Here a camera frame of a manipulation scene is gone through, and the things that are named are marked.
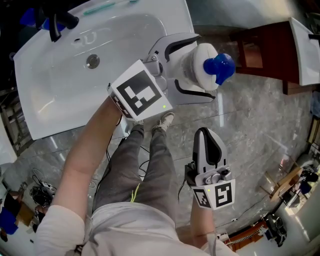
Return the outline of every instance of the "blue object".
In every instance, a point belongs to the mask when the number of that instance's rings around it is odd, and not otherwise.
[[[207,58],[203,63],[204,71],[209,75],[216,75],[215,83],[222,85],[236,71],[234,60],[225,53],[218,54],[215,58]]]
[[[2,207],[2,211],[0,213],[0,227],[4,229],[8,235],[13,235],[17,231],[18,226],[15,222],[16,217],[5,207]]]
[[[20,19],[20,24],[21,25],[26,25],[28,27],[36,27],[36,20],[35,20],[35,9],[29,8],[26,10],[26,12],[23,14],[23,16]],[[57,24],[57,29],[58,31],[62,31],[65,26],[61,24]],[[41,25],[41,28],[43,30],[49,30],[49,19],[47,18],[44,23]]]

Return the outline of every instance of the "marble floor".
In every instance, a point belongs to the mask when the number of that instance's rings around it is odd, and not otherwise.
[[[203,37],[212,43],[218,52],[229,53],[237,60],[237,51],[232,42]],[[208,127],[224,141],[228,151],[228,162],[236,179],[236,198],[232,206],[214,212],[219,233],[232,233],[255,222],[260,215],[275,207],[266,194],[259,189],[271,185],[264,178],[268,171],[276,181],[292,165],[293,159],[306,148],[312,116],[310,114],[311,93],[287,96],[282,93],[280,80],[252,75],[234,74],[214,92],[211,103],[181,105],[174,109],[175,119],[167,130],[167,144],[174,159],[179,185],[184,180],[184,166],[192,161],[194,134],[198,128]],[[143,146],[149,147],[151,127],[158,116],[145,120]],[[29,186],[24,201],[32,209],[35,203],[29,191],[35,183],[33,168],[43,181],[57,187],[70,148],[82,131],[82,127],[39,139],[5,171],[4,181],[12,190],[21,182]],[[116,150],[121,138],[114,137],[109,145],[110,155]],[[140,150],[139,162],[147,160],[148,153]],[[96,170],[89,189],[88,213],[91,213],[96,185],[107,166],[106,157]],[[180,194],[177,226],[190,221],[192,192],[185,185]]]

